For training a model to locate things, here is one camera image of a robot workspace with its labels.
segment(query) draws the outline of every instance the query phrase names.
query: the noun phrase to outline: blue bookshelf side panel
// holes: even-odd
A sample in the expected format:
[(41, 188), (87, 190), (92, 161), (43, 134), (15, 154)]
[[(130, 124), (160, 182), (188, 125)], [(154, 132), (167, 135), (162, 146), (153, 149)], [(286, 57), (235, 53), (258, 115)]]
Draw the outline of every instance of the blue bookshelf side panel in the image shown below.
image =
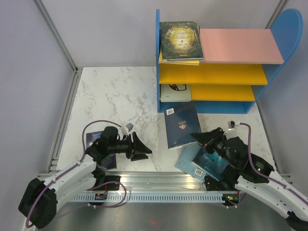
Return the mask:
[(296, 51), (303, 34), (303, 18), (301, 13), (296, 9), (288, 9), (283, 11), (276, 18), (270, 30), (275, 38), (284, 63), (282, 65), (263, 65), (263, 70), (268, 84), (266, 86), (252, 86), (256, 99), (255, 102), (258, 101), (268, 85), (275, 79), (275, 77)]
[[(198, 113), (212, 113), (212, 114), (245, 114), (243, 102), (227, 102), (227, 101), (195, 101)], [(177, 103), (162, 103), (160, 102), (160, 111), (164, 112), (166, 109), (174, 107)]]
[(156, 53), (155, 53), (155, 58), (156, 58), (156, 87), (157, 87), (157, 111), (159, 112), (159, 106), (160, 106), (160, 101), (159, 101), (159, 96), (160, 96), (160, 87), (159, 87), (159, 30), (160, 30), (160, 12), (159, 9), (156, 10), (156, 23), (155, 23), (155, 48), (156, 48)]
[(243, 107), (245, 110), (245, 113), (247, 114), (250, 110), (250, 108), (252, 108), (252, 106), (255, 104), (256, 102), (243, 102)]

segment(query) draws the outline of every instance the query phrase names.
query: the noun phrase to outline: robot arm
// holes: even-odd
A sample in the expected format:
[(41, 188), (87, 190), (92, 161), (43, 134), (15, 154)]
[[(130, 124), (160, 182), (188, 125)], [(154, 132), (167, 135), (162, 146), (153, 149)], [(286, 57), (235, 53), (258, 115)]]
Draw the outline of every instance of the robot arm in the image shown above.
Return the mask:
[(45, 180), (35, 178), (30, 181), (18, 210), (32, 225), (38, 229), (44, 228), (72, 198), (104, 183), (105, 173), (99, 166), (112, 153), (125, 153), (128, 159), (135, 161), (148, 159), (146, 154), (152, 151), (139, 140), (135, 132), (132, 136), (124, 135), (120, 140), (117, 128), (106, 127), (101, 137), (85, 151), (82, 161), (76, 161)]
[(308, 198), (288, 184), (263, 158), (250, 153), (239, 137), (227, 139), (223, 129), (193, 133), (194, 139), (208, 153), (218, 153), (230, 164), (221, 175), (227, 190), (240, 190), (267, 204), (284, 217), (296, 231), (308, 230)]

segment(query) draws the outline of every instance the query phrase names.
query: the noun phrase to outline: hardcover book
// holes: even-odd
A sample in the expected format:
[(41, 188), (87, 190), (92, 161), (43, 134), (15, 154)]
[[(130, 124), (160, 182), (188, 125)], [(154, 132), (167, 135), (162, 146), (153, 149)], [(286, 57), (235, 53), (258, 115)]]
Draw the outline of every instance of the hardcover book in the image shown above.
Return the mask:
[[(89, 148), (96, 139), (101, 137), (102, 131), (90, 132), (86, 134), (86, 148)], [(102, 170), (116, 169), (116, 154), (108, 155), (100, 166)]]
[(196, 22), (161, 22), (160, 31), (163, 62), (203, 60)]
[(174, 167), (191, 175), (192, 177), (195, 177), (200, 181), (204, 181), (205, 171), (192, 163), (192, 160), (200, 149), (201, 147), (199, 144), (193, 144), (183, 148)]
[(162, 84), (161, 102), (188, 102), (192, 100), (188, 84)]
[(165, 110), (168, 149), (196, 143), (192, 133), (201, 132), (194, 101), (181, 103)]
[(159, 58), (158, 58), (159, 64), (179, 64), (179, 65), (194, 65), (198, 66), (200, 64), (200, 61), (198, 60), (190, 60), (190, 61), (163, 61), (163, 53), (162, 49), (160, 49), (159, 52)]
[(229, 165), (218, 153), (209, 154), (203, 148), (200, 148), (192, 164), (205, 171), (207, 175), (217, 181), (221, 180), (223, 170)]

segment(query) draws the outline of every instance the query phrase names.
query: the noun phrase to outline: book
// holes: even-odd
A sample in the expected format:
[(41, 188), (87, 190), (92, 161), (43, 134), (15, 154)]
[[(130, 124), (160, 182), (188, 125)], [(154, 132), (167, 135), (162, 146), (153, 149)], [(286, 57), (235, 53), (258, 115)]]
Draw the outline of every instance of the book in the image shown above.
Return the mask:
[[(89, 148), (96, 139), (101, 137), (102, 131), (90, 132), (86, 134), (86, 148)], [(101, 163), (102, 170), (116, 169), (116, 154), (109, 154)]]
[(229, 165), (218, 153), (209, 154), (203, 148), (198, 151), (192, 160), (192, 164), (205, 171), (207, 175), (217, 181), (221, 180), (223, 170)]
[(192, 133), (201, 132), (194, 101), (180, 103), (165, 110), (168, 149), (181, 148), (196, 143)]
[(200, 61), (198, 60), (192, 60), (192, 61), (163, 61), (163, 53), (162, 50), (159, 52), (159, 58), (158, 58), (159, 64), (180, 64), (180, 65), (195, 65), (198, 66), (200, 64)]
[(192, 163), (192, 160), (200, 149), (201, 147), (199, 144), (193, 144), (184, 147), (174, 167), (191, 175), (192, 177), (195, 177), (200, 181), (204, 181), (205, 171)]
[(197, 23), (161, 22), (162, 61), (203, 60)]
[(188, 102), (192, 100), (191, 88), (187, 84), (162, 84), (161, 102)]

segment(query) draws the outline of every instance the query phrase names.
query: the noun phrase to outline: fantasy book cover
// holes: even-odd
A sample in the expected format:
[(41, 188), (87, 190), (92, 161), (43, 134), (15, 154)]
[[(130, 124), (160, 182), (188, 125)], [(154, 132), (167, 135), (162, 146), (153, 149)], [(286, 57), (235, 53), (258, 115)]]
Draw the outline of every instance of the fantasy book cover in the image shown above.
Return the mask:
[[(89, 148), (96, 139), (101, 137), (102, 131), (90, 132), (86, 134), (86, 148)], [(108, 155), (102, 162), (100, 168), (102, 170), (110, 170), (116, 168), (116, 154)]]
[(196, 22), (161, 22), (163, 61), (203, 60)]

